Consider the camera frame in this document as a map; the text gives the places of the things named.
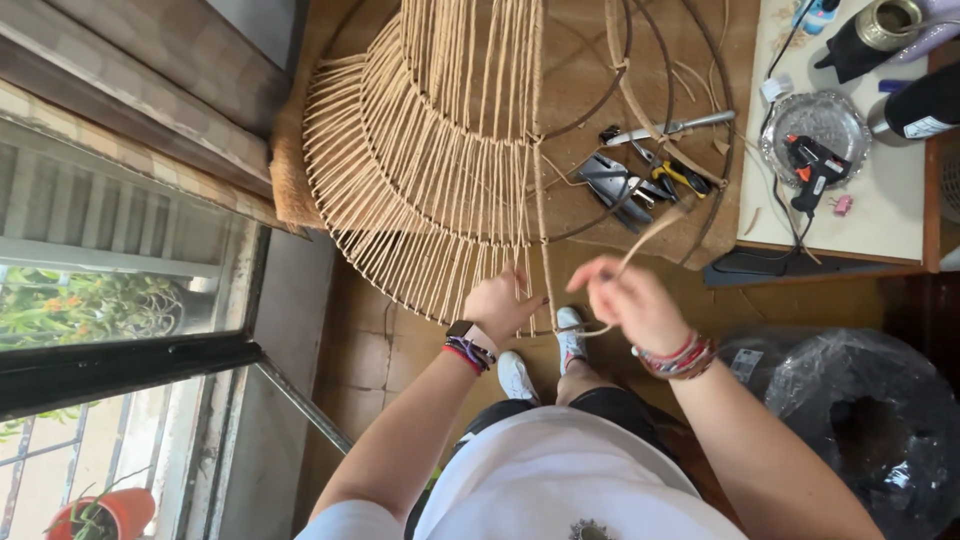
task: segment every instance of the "silver tray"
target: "silver tray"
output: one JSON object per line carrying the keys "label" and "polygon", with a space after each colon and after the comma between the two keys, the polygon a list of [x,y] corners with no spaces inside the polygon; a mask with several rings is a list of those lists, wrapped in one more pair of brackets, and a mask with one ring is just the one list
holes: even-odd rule
{"label": "silver tray", "polygon": [[846,185],[867,160],[873,136],[850,98],[831,90],[793,94],[774,106],[767,129],[760,134],[760,150],[780,180],[800,187],[803,181],[790,166],[786,137],[807,135],[852,164],[850,176],[827,189]]}

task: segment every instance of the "black thermos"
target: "black thermos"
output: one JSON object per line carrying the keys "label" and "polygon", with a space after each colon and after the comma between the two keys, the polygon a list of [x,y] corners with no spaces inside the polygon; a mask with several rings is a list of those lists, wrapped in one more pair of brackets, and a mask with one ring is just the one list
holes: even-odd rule
{"label": "black thermos", "polygon": [[906,146],[960,125],[960,61],[878,101],[867,120],[874,138]]}

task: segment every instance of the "smartwatch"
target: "smartwatch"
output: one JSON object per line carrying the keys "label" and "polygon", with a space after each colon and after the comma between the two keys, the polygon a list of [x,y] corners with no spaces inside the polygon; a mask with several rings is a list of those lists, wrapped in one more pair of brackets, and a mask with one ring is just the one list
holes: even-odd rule
{"label": "smartwatch", "polygon": [[496,345],[493,344],[493,340],[472,321],[456,321],[450,325],[450,328],[446,331],[446,337],[465,339],[483,349],[492,356],[494,360],[500,355],[500,352],[496,350]]}

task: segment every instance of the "white t-shirt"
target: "white t-shirt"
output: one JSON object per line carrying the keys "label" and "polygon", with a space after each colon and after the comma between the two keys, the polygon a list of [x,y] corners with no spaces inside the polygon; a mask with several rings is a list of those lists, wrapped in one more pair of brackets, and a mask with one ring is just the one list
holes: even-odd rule
{"label": "white t-shirt", "polygon": [[[538,407],[481,431],[437,480],[414,540],[565,540],[592,520],[616,540],[744,540],[677,465],[621,427],[583,411]],[[401,540],[381,506],[337,503],[297,540]]]}

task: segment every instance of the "terracotta flower pot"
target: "terracotta flower pot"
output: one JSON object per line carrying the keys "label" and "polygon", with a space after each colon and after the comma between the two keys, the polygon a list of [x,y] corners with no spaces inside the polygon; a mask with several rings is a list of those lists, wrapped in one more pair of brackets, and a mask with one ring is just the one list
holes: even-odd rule
{"label": "terracotta flower pot", "polygon": [[[88,504],[93,503],[96,497],[83,497],[77,505],[79,513]],[[100,499],[102,506],[113,517],[113,522],[117,525],[117,540],[134,540],[143,529],[146,528],[150,520],[154,518],[156,503],[154,496],[150,491],[142,487],[130,487],[127,489],[118,489],[111,491]],[[60,509],[51,525],[60,521],[70,519],[70,510],[73,503]],[[69,522],[61,523],[59,526],[50,529],[47,532],[46,540],[72,540],[73,533],[70,531]]]}

